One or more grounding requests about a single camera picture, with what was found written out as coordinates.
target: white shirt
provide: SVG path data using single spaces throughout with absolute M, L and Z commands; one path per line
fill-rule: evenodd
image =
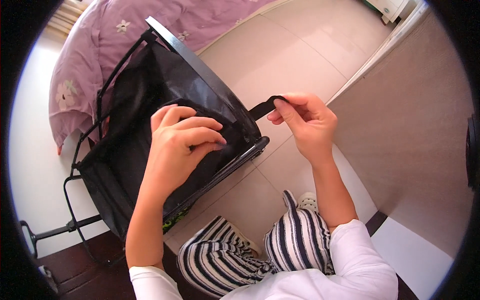
M 237 288 L 222 300 L 396 300 L 395 271 L 373 248 L 363 223 L 338 226 L 330 240 L 335 275 L 317 269 L 280 272 L 261 282 Z M 130 279 L 137 300 L 181 300 L 175 281 L 156 267 L 132 267 Z

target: flower pattern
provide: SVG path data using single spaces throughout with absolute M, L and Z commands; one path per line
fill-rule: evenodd
M 180 41 L 183 42 L 183 41 L 187 38 L 187 36 L 189 36 L 189 35 L 190 35 L 189 33 L 187 33 L 186 31 L 184 31 L 183 33 L 179 34 L 179 36 L 177 37 L 177 39 L 179 39 Z
M 77 90 L 73 87 L 73 80 L 65 80 L 65 82 L 59 84 L 55 100 L 57 101 L 60 110 L 66 110 L 68 106 L 75 104 L 72 92 L 77 94 Z
M 125 20 L 122 20 L 120 24 L 117 25 L 117 32 L 120 32 L 121 34 L 125 34 L 127 32 L 127 26 L 130 25 L 130 22 L 126 22 Z

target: white slipper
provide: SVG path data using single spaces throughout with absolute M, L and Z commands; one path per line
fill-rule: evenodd
M 298 198 L 299 209 L 310 209 L 318 213 L 317 196 L 312 192 L 306 192 Z
M 235 233 L 244 241 L 247 243 L 247 246 L 250 247 L 250 249 L 252 249 L 253 251 L 257 252 L 257 257 L 256 258 L 259 258 L 261 255 L 262 255 L 262 250 L 260 249 L 260 247 L 257 246 L 257 244 L 255 244 L 251 239 L 247 238 L 235 225 L 233 225 L 232 223 L 230 223 L 230 226 L 232 227 L 233 231 L 235 231 Z

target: black cooler bag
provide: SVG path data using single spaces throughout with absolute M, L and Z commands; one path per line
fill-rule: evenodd
M 72 166 L 72 174 L 73 169 L 80 172 L 101 218 L 122 240 L 126 238 L 147 163 L 153 113 L 173 103 L 192 107 L 197 115 L 222 123 L 220 133 L 227 140 L 223 150 L 209 153 L 166 200 L 163 220 L 167 232 L 201 195 L 262 152 L 269 139 L 260 135 L 255 120 L 271 111 L 273 98 L 279 97 L 273 96 L 247 111 L 215 73 L 167 29 L 152 17 L 147 23 L 150 29 L 99 91 L 97 122 L 82 135 L 79 145 L 95 129 L 102 132 L 102 127 L 108 126 L 107 133 L 83 160 Z M 136 49 L 140 50 L 115 80 L 111 109 L 101 115 L 102 95 Z

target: tile floor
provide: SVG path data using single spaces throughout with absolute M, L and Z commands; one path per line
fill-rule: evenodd
M 200 57 L 247 109 L 289 91 L 313 92 L 326 102 L 393 28 L 359 0 L 293 0 L 248 20 Z M 298 197 L 314 191 L 310 164 L 288 126 L 272 125 L 266 117 L 257 124 L 270 144 L 200 198 L 165 235 L 173 252 L 217 215 L 262 246 L 264 234 L 287 211 L 281 192 L 289 189 Z M 367 222 L 375 205 L 336 146 L 334 158 L 360 220 Z

